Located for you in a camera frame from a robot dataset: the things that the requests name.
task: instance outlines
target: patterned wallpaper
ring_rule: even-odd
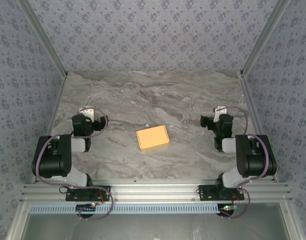
[[[0,240],[31,180],[61,82],[16,0],[0,0]]]
[[[66,71],[239,70],[275,0],[29,0]]]
[[[248,76],[306,233],[306,0],[292,0]]]

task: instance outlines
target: marble tabletop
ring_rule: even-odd
[[[73,154],[77,169],[95,179],[215,179],[236,164],[234,154],[214,148],[214,133],[199,123],[201,115],[213,116],[219,105],[246,109],[237,73],[70,72],[53,134],[70,134],[71,117],[80,107],[94,106],[108,115],[109,124],[92,139],[89,152]],[[243,114],[228,113],[234,116],[233,135],[242,134]],[[141,152],[136,131],[160,125],[166,125],[170,145]]]

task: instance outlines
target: white bracket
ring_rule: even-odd
[[[86,110],[82,110],[84,108],[93,108],[93,106],[86,106],[86,107],[83,107],[81,109],[79,109],[79,113],[83,114],[84,116],[86,117],[89,117],[92,122],[94,122],[94,118],[95,118],[95,112],[94,112],[94,109],[86,109]]]
[[[227,113],[227,109],[223,109],[221,111],[217,111],[218,109],[222,109],[224,108],[225,106],[218,106],[217,108],[214,108],[214,112],[215,112],[215,116],[214,116],[214,123],[218,122],[218,119],[219,119],[219,116],[221,114],[226,114]]]

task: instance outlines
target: orange box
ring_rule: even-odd
[[[166,147],[170,143],[165,125],[140,130],[136,134],[142,152]]]

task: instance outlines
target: glass panel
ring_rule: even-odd
[[[112,214],[99,221],[80,221],[74,214],[29,215],[22,240],[36,239],[287,240],[289,236],[279,204],[254,203],[245,216],[233,220],[215,214]]]

